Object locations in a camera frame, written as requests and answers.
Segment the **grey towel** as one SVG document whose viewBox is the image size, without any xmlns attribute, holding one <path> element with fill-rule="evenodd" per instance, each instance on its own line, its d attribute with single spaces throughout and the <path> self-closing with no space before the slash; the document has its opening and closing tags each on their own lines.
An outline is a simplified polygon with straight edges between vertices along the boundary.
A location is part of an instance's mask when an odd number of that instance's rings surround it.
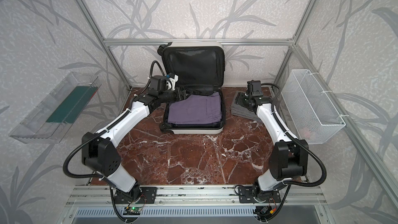
<svg viewBox="0 0 398 224">
<path fill-rule="evenodd" d="M 239 116 L 246 119 L 254 120 L 258 123 L 263 123 L 263 121 L 256 115 L 255 112 L 250 111 L 247 108 L 248 106 L 247 100 L 250 101 L 250 96 L 247 96 L 245 92 L 243 91 L 236 92 L 231 105 L 231 114 L 234 116 Z"/>
</svg>

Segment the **purple trousers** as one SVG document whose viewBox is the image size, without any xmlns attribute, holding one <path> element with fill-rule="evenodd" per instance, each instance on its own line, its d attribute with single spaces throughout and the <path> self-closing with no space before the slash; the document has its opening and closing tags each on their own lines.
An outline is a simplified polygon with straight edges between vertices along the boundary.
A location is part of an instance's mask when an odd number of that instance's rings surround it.
<svg viewBox="0 0 398 224">
<path fill-rule="evenodd" d="M 211 124 L 222 119 L 219 92 L 212 95 L 191 95 L 169 106 L 167 121 L 172 124 Z"/>
</svg>

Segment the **black and white suitcase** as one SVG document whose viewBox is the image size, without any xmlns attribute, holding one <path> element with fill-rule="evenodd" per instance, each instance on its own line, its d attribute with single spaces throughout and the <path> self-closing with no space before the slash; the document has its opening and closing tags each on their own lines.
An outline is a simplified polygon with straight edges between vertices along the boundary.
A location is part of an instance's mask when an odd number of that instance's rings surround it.
<svg viewBox="0 0 398 224">
<path fill-rule="evenodd" d="M 226 104 L 221 92 L 226 68 L 223 46 L 217 41 L 171 42 L 160 45 L 158 55 L 161 56 L 167 73 L 179 76 L 176 86 L 184 87 L 187 98 L 191 95 L 209 96 L 219 92 L 221 97 L 222 119 L 211 124 L 172 124 L 167 121 L 169 106 L 160 124 L 162 132 L 173 134 L 218 134 L 226 123 Z"/>
</svg>

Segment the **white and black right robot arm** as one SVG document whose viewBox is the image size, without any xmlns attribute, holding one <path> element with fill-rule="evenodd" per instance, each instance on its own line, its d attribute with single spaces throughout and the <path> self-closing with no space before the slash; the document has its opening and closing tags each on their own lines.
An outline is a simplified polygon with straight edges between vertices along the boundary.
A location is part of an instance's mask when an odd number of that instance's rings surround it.
<svg viewBox="0 0 398 224">
<path fill-rule="evenodd" d="M 259 80 L 247 82 L 247 90 L 240 94 L 238 104 L 255 113 L 265 125 L 274 144 L 268 170 L 254 183 L 257 192 L 280 190 L 287 185 L 305 187 L 297 179 L 307 172 L 308 144 L 287 128 L 276 109 L 276 98 L 263 95 Z"/>
</svg>

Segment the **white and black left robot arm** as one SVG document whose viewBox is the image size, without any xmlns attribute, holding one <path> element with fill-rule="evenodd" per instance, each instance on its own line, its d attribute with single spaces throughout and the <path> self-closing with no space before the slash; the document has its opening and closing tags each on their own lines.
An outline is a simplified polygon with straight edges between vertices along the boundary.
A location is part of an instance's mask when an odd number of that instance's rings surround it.
<svg viewBox="0 0 398 224">
<path fill-rule="evenodd" d="M 152 76 L 146 93 L 133 98 L 120 116 L 96 133 L 88 132 L 82 138 L 87 143 L 81 149 L 82 163 L 100 179 L 125 193 L 138 187 L 136 179 L 121 164 L 117 147 L 123 138 L 143 119 L 163 103 L 174 103 L 187 98 L 185 90 L 176 86 L 179 76 Z"/>
</svg>

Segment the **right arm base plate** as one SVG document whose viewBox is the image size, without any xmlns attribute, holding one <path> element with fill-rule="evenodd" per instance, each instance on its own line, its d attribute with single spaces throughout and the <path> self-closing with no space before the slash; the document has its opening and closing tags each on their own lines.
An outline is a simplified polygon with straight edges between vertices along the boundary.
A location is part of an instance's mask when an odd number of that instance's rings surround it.
<svg viewBox="0 0 398 224">
<path fill-rule="evenodd" d="M 254 186 L 237 185 L 234 188 L 240 203 L 281 203 L 280 193 L 277 190 L 261 191 Z"/>
</svg>

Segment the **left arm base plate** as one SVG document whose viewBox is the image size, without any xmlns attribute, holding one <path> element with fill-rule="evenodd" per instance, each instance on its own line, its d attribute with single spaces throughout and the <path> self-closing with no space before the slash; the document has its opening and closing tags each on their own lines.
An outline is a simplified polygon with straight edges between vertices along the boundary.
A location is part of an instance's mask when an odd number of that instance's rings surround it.
<svg viewBox="0 0 398 224">
<path fill-rule="evenodd" d="M 134 187 L 129 192 L 116 190 L 114 201 L 116 204 L 154 204 L 157 187 Z"/>
</svg>

